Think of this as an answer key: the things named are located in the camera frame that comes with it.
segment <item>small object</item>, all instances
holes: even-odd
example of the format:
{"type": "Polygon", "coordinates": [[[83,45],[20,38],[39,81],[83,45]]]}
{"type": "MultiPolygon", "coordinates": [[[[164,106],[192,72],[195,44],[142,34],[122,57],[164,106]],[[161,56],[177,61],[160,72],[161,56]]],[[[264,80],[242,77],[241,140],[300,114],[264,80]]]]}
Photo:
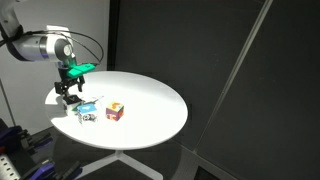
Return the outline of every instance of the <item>small object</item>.
{"type": "Polygon", "coordinates": [[[82,104],[82,100],[77,95],[65,96],[62,99],[68,116],[77,114],[77,107],[82,104]]]}
{"type": "Polygon", "coordinates": [[[124,106],[118,102],[112,102],[106,108],[107,119],[118,121],[124,112],[124,106]]]}
{"type": "Polygon", "coordinates": [[[82,64],[79,66],[74,66],[68,73],[68,77],[70,78],[76,78],[79,77],[85,73],[88,73],[90,71],[93,71],[96,67],[93,64],[87,63],[82,64]]]}
{"type": "Polygon", "coordinates": [[[96,122],[97,120],[97,108],[94,104],[84,104],[77,107],[78,109],[78,118],[80,124],[85,121],[96,122]]]}

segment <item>round white table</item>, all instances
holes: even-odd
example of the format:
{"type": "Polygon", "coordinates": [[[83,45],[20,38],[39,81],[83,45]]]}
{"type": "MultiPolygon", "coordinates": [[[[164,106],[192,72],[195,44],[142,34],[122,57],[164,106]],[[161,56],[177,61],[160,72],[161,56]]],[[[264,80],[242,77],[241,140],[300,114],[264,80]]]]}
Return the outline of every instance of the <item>round white table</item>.
{"type": "Polygon", "coordinates": [[[85,74],[84,78],[83,92],[78,92],[76,85],[69,92],[86,101],[98,99],[96,122],[80,124],[77,115],[67,116],[61,96],[54,88],[45,101],[46,113],[60,132],[89,146],[116,150],[84,166],[78,178],[120,160],[152,179],[163,179],[160,173],[124,154],[123,150],[151,147],[176,135],[188,116],[181,96],[160,81],[133,73],[101,71],[85,74]],[[106,118],[106,107],[113,101],[124,105],[124,115],[119,121],[106,118]]]}

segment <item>table leg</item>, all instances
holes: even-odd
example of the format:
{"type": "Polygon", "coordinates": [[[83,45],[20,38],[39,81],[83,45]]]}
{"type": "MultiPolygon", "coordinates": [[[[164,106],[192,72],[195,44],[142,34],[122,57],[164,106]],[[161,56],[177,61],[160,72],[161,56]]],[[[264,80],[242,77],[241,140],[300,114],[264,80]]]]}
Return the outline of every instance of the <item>table leg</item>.
{"type": "Polygon", "coordinates": [[[82,173],[77,177],[77,179],[81,178],[81,177],[83,177],[93,171],[96,171],[96,170],[102,168],[103,166],[111,164],[117,160],[127,164],[128,166],[136,169],[137,171],[141,172],[142,174],[144,174],[154,180],[163,180],[163,176],[159,172],[149,168],[148,166],[142,164],[141,162],[124,154],[122,150],[116,150],[116,152],[114,154],[107,156],[103,159],[100,159],[98,161],[95,161],[89,165],[84,166],[82,168],[83,169],[82,173]]]}

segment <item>floor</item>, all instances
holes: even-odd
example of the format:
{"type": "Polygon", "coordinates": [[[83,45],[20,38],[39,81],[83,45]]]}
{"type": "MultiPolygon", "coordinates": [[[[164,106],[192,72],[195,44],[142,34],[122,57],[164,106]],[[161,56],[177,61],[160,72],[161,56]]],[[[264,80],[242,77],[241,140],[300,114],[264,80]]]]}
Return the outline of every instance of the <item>floor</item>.
{"type": "MultiPolygon", "coordinates": [[[[53,127],[34,135],[34,137],[36,138],[46,133],[52,135],[54,142],[34,155],[33,159],[40,162],[51,156],[56,163],[56,171],[60,173],[66,171],[76,161],[80,161],[81,165],[86,165],[114,153],[111,150],[93,148],[75,142],[53,127]]],[[[174,140],[169,140],[151,148],[124,152],[160,172],[165,180],[193,180],[199,166],[221,180],[236,179],[193,154],[174,140]]],[[[116,161],[81,178],[81,180],[101,179],[147,180],[149,178],[120,161],[116,161]]]]}

